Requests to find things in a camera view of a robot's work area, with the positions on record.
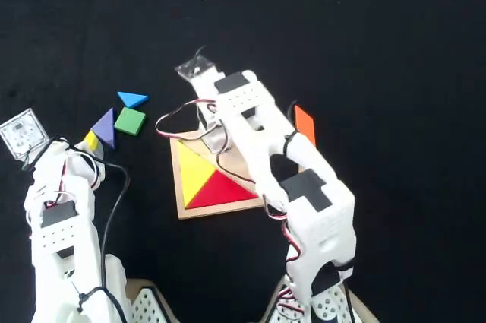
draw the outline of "red triangle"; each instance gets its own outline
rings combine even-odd
[[[188,209],[255,199],[257,196],[243,188],[220,171],[215,171],[194,196]]]

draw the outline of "black cloth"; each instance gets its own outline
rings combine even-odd
[[[0,118],[33,107],[74,142],[121,110],[116,91],[149,94],[140,134],[118,133],[107,155],[132,178],[108,250],[181,321],[256,321],[284,271],[279,224],[261,209],[178,220],[153,129],[194,98],[173,68],[205,45],[226,74],[252,69],[281,109],[298,99],[315,118],[356,197],[350,286],[377,317],[466,321],[484,297],[485,28],[484,0],[0,0]],[[191,110],[170,126],[196,124]],[[30,321],[31,177],[6,147],[0,162],[0,321]],[[121,182],[109,172],[96,192],[99,231]]]

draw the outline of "blue triangle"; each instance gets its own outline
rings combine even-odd
[[[147,95],[138,95],[137,93],[122,93],[118,92],[118,96],[127,108],[133,109],[144,101],[149,100]]]
[[[95,135],[103,142],[115,149],[115,129],[113,128],[115,110],[111,108],[96,124],[91,128]]]

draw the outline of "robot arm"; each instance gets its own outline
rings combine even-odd
[[[84,302],[83,311],[77,310],[80,293],[102,285],[99,239],[93,225],[93,191],[105,178],[104,165],[89,156],[94,149],[86,141],[77,148],[82,152],[69,149],[63,141],[48,146],[35,164],[34,183],[24,203],[32,228],[36,278],[33,322],[121,321],[103,293],[93,294]],[[122,263],[108,255],[106,270],[107,288],[128,317],[131,306],[125,295]]]
[[[205,64],[200,68],[208,71],[192,76],[183,71],[196,63]],[[352,274],[354,195],[314,145],[279,111],[255,73],[243,71],[225,77],[201,55],[177,70],[200,98],[216,101],[214,113],[203,112],[206,124],[222,124],[244,157],[256,192],[286,216],[284,233],[292,241],[286,285],[309,312],[313,297]],[[201,123],[200,129],[207,128]],[[215,152],[222,147],[221,137],[211,132],[203,140]],[[273,154],[288,157],[305,171],[278,183],[270,168]]]

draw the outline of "yellow piece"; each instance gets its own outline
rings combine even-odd
[[[86,137],[84,137],[84,141],[92,152],[98,147],[98,138],[93,131],[90,131]]]
[[[192,198],[196,196],[206,181],[213,175],[216,168],[181,142],[177,142],[177,148],[179,166],[181,168],[184,208],[187,208]]]

